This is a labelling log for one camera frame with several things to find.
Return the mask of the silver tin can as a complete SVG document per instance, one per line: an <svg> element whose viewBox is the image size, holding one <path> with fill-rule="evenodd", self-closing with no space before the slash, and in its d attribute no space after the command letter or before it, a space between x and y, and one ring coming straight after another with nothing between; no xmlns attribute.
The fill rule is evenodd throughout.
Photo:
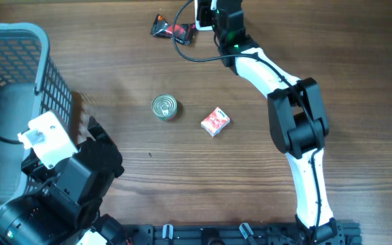
<svg viewBox="0 0 392 245"><path fill-rule="evenodd" d="M178 112L178 102L170 94L158 95L152 100L152 111L160 120L171 120Z"/></svg>

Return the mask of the red snack packet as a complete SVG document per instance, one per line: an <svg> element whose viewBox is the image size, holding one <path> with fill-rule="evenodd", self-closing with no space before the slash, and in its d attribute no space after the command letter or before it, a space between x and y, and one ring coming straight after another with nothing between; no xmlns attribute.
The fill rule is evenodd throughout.
<svg viewBox="0 0 392 245"><path fill-rule="evenodd" d="M217 107L202 122L201 127L204 128L212 137L221 132L222 128L228 125L230 117L226 115L219 107Z"/></svg>

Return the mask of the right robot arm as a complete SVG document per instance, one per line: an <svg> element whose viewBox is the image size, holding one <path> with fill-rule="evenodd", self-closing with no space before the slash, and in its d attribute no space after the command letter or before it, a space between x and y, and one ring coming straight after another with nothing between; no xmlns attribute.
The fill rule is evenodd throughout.
<svg viewBox="0 0 392 245"><path fill-rule="evenodd" d="M198 30L214 32L217 59L265 95L272 141L293 175L295 223L270 225L263 238L244 223L244 239L249 244L345 244L342 224L327 200L323 153L329 123L318 83L288 74L265 55L246 32L241 1L196 1L195 21Z"/></svg>

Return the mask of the black hex wrench packet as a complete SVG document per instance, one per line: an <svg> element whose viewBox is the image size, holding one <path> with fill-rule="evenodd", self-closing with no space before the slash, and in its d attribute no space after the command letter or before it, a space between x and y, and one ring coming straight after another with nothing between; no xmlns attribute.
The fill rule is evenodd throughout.
<svg viewBox="0 0 392 245"><path fill-rule="evenodd" d="M179 44L189 45L193 40L193 35L196 32L196 24L169 24L166 19L157 14L150 34L153 37L160 37L166 39L174 38Z"/></svg>

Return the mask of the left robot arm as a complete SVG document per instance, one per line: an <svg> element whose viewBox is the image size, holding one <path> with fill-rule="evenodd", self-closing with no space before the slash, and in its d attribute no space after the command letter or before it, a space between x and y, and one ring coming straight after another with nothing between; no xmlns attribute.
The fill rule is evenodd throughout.
<svg viewBox="0 0 392 245"><path fill-rule="evenodd" d="M53 111L19 133L32 150L21 170L39 186L0 210L0 244L65 244L96 220L103 197L124 173L123 157L111 137L89 118L89 137L79 145L69 138Z"/></svg>

